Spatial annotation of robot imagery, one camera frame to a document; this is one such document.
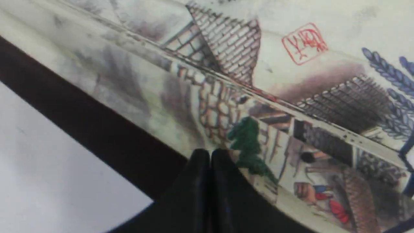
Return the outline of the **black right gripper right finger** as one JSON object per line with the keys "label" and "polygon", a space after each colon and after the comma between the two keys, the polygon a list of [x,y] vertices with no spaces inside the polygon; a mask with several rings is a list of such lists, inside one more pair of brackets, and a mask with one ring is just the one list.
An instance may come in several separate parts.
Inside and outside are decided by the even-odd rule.
{"label": "black right gripper right finger", "polygon": [[224,149],[211,157],[214,233],[310,233],[262,197],[236,167]]}

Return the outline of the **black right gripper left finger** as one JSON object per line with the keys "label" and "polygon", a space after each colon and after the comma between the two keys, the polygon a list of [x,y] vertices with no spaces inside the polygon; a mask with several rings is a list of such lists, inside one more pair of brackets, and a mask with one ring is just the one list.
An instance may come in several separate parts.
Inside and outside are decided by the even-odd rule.
{"label": "black right gripper left finger", "polygon": [[195,149],[172,187],[112,233],[205,233],[210,155]]}

